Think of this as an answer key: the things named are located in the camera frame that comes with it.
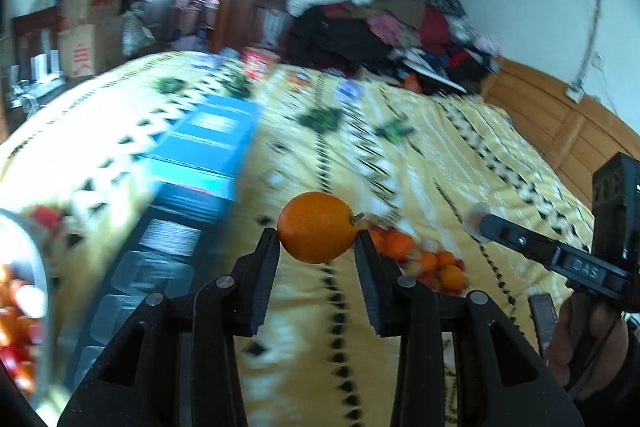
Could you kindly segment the person's right hand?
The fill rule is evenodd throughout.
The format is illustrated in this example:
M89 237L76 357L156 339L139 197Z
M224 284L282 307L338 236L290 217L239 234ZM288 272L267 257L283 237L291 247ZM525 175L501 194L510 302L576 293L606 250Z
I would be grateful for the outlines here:
M574 293L562 304L544 359L574 400L604 390L627 358L629 334L620 314L591 296Z

